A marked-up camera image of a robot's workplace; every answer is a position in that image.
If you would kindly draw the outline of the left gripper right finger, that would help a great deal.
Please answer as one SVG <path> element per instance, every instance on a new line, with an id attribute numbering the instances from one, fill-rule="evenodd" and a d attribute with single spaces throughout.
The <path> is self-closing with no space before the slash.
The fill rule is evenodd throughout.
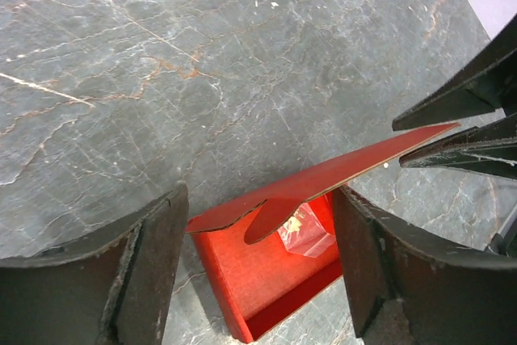
<path id="1" fill-rule="evenodd" d="M 366 344 L 515 343 L 515 259 L 434 235 L 347 186 L 331 207 L 355 335 Z"/>

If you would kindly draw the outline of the small clear plastic packet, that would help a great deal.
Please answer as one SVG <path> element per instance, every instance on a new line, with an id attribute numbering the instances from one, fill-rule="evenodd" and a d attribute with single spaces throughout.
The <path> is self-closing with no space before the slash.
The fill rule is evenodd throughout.
<path id="1" fill-rule="evenodd" d="M 302 204 L 278 229 L 287 252 L 317 258 L 336 241 L 319 221 L 309 204 Z"/>

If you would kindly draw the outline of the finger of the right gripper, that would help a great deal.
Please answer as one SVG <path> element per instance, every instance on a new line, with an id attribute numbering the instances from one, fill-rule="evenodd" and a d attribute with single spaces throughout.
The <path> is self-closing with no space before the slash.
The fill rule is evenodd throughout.
<path id="1" fill-rule="evenodd" d="M 441 167 L 516 178 L 516 114 L 424 145 L 399 158 L 405 168 Z"/>
<path id="2" fill-rule="evenodd" d="M 436 92 L 392 122 L 395 131 L 418 128 L 501 108 L 516 113 L 516 19 Z"/>

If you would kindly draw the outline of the red paper box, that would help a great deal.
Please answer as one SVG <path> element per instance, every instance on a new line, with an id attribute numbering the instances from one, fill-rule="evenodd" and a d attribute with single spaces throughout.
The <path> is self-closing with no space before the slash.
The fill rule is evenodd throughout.
<path id="1" fill-rule="evenodd" d="M 411 130 L 247 192 L 189 220 L 229 333 L 252 343 L 343 273 L 332 201 L 351 179 L 447 132 Z"/>

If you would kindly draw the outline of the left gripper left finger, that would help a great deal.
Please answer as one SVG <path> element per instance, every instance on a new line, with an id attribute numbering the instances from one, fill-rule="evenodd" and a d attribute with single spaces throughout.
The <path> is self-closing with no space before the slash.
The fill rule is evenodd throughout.
<path id="1" fill-rule="evenodd" d="M 185 235 L 188 191 L 31 257 L 1 261 L 4 344 L 159 344 Z"/>

